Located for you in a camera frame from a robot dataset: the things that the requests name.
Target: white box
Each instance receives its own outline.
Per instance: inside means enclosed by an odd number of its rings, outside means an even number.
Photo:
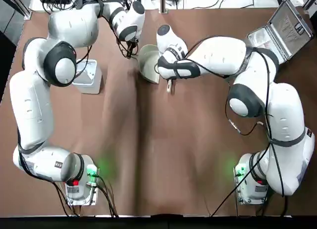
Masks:
[[[77,73],[83,70],[86,60],[77,64]],[[85,70],[74,79],[73,85],[84,94],[99,94],[102,73],[96,60],[89,59]]]

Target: label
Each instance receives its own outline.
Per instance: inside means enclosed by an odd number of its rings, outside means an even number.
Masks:
[[[313,132],[312,132],[310,129],[307,129],[307,135],[308,135],[309,137],[312,137],[312,134],[313,134]]]
[[[32,163],[32,162],[29,162],[29,161],[24,161],[25,162],[25,164],[26,164],[26,167],[29,169],[29,171],[31,172],[31,174],[33,174],[34,175],[34,170],[33,170],[33,168],[34,168],[34,163]]]
[[[56,167],[56,168],[60,168],[61,169],[61,167],[63,166],[63,163],[62,162],[59,162],[59,161],[55,161],[55,165],[54,165],[54,167]]]
[[[267,191],[267,185],[265,185],[265,186],[256,186],[255,192],[264,193],[266,191]]]
[[[79,186],[67,187],[67,193],[79,193]]]

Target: open case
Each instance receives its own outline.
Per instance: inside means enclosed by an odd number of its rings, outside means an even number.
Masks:
[[[279,64],[291,59],[313,37],[313,33],[290,0],[284,0],[268,23],[249,33],[253,47],[272,50]]]

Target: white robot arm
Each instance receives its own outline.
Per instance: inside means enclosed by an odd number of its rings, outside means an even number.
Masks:
[[[136,43],[145,11],[134,2],[126,13],[118,0],[91,1],[80,10],[53,13],[46,39],[30,39],[23,50],[22,68],[10,80],[10,97],[18,126],[14,164],[39,179],[65,182],[73,205],[89,205],[93,194],[86,185],[97,173],[87,155],[52,146],[53,113],[50,85],[65,87],[76,75],[74,48],[91,46],[98,36],[98,18],[104,17],[120,41]]]
[[[268,49],[257,51],[238,39],[210,37],[201,42],[187,58],[187,47],[170,26],[161,26],[157,32],[161,57],[158,72],[164,79],[194,78],[213,73],[220,77],[235,77],[227,101],[231,109],[243,117],[267,114],[271,128],[268,151],[245,154],[234,171],[236,183],[249,172],[264,153],[265,156],[238,188],[241,204],[262,204],[269,185],[282,194],[281,181],[272,146],[278,159],[285,195],[298,188],[315,146],[315,135],[305,127],[302,104],[294,87],[274,82],[278,59]],[[267,94],[267,61],[269,93]]]

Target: brown table surface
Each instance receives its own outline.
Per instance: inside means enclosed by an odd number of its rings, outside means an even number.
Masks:
[[[162,24],[172,26],[188,47],[207,35],[244,39],[264,25],[269,9],[146,11],[140,47],[156,44]],[[21,71],[22,49],[31,37],[46,37],[48,16],[34,13],[26,21],[10,76]],[[166,81],[153,85],[138,75],[137,62],[125,59],[103,20],[90,58],[103,72],[99,95],[81,94],[75,87],[51,88],[55,129],[50,142],[70,151],[89,154],[102,176],[113,186],[118,213],[207,215],[233,189],[232,168],[247,152],[267,143],[263,129],[240,136],[224,115],[228,85],[212,75],[176,82],[166,93]],[[78,58],[86,52],[78,50]],[[300,95],[306,126],[317,133],[317,41],[312,40],[281,68],[277,82],[292,84]],[[243,119],[228,109],[230,118],[246,132],[255,119]],[[0,106],[0,216],[62,215],[54,187],[33,179],[12,162],[17,143],[16,122],[7,86]],[[289,199],[288,213],[317,214],[317,156],[313,154],[299,189]],[[279,215],[283,199],[275,195],[267,213]],[[97,206],[83,207],[84,215],[108,214],[102,195]],[[234,195],[218,215],[236,215]],[[239,206],[240,215],[254,215],[253,206]]]

